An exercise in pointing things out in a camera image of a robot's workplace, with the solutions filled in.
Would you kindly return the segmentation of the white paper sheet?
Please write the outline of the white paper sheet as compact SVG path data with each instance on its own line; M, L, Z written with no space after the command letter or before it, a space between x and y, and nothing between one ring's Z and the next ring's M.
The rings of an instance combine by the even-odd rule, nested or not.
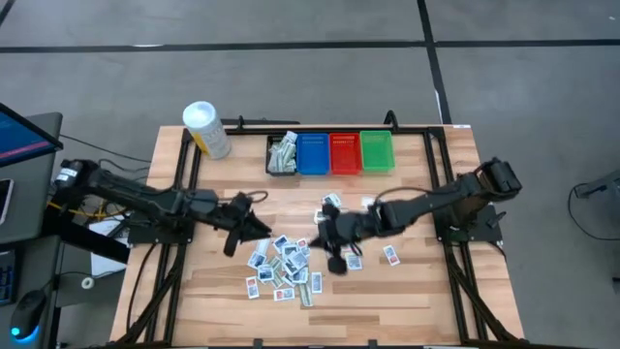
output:
M88 228L93 233L109 240L115 240L124 247L128 247L128 232L124 225L124 217L115 215L96 223L91 223ZM126 269L126 263L121 262L114 249L109 249L107 243L102 248L95 249L91 255L91 273L95 277L103 277Z

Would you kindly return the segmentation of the black slotted plastic basket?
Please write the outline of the black slotted plastic basket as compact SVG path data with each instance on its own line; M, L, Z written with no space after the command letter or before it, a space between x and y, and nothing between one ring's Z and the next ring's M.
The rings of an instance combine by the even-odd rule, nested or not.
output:
M296 172L297 134L288 131L284 136L268 136L265 171L273 176L294 175Z

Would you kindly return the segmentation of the black keyboard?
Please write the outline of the black keyboard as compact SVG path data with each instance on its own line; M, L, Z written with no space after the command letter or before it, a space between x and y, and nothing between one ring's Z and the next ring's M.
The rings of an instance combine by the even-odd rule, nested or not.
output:
M16 301L17 277L16 252L14 250L0 251L0 306Z

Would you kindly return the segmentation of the red slotted plastic basket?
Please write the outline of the red slotted plastic basket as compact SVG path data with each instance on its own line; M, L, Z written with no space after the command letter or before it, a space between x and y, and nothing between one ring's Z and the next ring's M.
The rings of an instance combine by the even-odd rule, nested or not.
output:
M361 171L359 133L330 133L329 150L334 175L357 175Z

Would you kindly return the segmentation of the smartphone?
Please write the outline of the smartphone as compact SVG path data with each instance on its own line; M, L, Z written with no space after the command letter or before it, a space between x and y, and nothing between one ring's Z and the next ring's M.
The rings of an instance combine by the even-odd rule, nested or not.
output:
M12 179L0 179L0 225L6 220L14 185L15 182Z

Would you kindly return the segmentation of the white wipes canister yellow label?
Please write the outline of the white wipes canister yellow label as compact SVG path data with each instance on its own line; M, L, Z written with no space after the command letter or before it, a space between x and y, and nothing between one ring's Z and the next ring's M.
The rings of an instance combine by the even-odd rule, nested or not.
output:
M202 153L211 159L222 159L229 155L232 145L214 106L206 101L188 105L182 119Z

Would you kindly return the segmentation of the black diagonal support beam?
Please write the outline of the black diagonal support beam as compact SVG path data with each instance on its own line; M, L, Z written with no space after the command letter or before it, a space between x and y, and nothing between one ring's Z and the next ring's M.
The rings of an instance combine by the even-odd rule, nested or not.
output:
M108 243L108 248L114 249L118 259L127 263L130 254L128 247L89 230L87 224L100 217L94 212L84 211L81 208L83 201L80 195L54 188L52 195L47 198L42 236L56 236L65 243L89 252Z

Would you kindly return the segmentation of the green slotted plastic basket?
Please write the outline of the green slotted plastic basket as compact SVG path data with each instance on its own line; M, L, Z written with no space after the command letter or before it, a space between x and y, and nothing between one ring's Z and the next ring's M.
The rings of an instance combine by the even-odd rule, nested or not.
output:
M390 172L395 167L390 131L361 131L362 166L368 172Z

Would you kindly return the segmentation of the grey stand foot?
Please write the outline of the grey stand foot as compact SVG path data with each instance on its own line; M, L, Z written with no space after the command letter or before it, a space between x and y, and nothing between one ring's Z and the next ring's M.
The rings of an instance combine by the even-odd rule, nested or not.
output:
M597 192L608 191L612 196L620 199L620 170L616 170L590 182L580 183L574 189L579 199L587 199Z

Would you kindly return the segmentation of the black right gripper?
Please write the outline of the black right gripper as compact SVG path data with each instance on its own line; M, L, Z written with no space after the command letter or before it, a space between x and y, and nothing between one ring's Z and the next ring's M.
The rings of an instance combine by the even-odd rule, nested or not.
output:
M323 205L322 212L325 221L319 225L319 236L314 238L309 246L322 248L330 254L327 260L327 268L331 273L345 275L348 267L342 257L342 248L350 246L353 253L360 256L358 246L357 216L354 213L342 213L338 207Z

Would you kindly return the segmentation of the black computer mouse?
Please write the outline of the black computer mouse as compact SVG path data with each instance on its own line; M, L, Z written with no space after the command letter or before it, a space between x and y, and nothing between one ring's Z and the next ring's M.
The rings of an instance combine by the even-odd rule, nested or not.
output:
M28 343L38 335L46 303L46 293L41 289L32 290L19 300L10 323L10 337L13 341Z

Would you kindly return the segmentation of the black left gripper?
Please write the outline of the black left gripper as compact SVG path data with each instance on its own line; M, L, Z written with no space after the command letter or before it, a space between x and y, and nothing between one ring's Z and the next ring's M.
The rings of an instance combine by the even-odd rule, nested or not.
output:
M229 235L224 245L224 254L228 257L232 257L236 247L240 243L269 238L270 231L271 228L267 224L253 212L250 212L241 220L235 222L229 229Z

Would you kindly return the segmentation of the monitor with blue screen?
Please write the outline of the monitor with blue screen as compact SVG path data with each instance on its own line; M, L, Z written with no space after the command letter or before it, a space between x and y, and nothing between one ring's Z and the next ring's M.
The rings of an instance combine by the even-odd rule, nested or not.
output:
M0 168L63 148L57 138L0 103Z

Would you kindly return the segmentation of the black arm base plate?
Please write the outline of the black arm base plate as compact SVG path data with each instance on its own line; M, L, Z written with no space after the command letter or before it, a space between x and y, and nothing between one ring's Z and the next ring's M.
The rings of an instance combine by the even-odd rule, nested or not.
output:
M468 217L458 217L452 207L433 213L437 238L448 242L502 241L499 226L505 211L497 212L493 204L488 204Z
M146 210L132 208L131 212L128 241L132 244L181 244L193 240L195 222L188 216L155 206Z

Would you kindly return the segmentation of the laptop with blue screen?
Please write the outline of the laptop with blue screen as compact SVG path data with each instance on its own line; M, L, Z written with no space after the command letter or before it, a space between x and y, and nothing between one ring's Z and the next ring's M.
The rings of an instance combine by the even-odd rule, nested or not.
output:
M59 140L61 113L35 114L25 118ZM56 152L0 168L0 179L9 178L15 182L6 220L0 225L0 245L40 235Z

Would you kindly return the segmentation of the blue slotted plastic basket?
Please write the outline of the blue slotted plastic basket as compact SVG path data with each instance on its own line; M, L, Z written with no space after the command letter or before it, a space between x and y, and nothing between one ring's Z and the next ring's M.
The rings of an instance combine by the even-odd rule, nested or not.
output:
M296 169L302 175L329 173L329 144L326 133L301 133L296 138Z

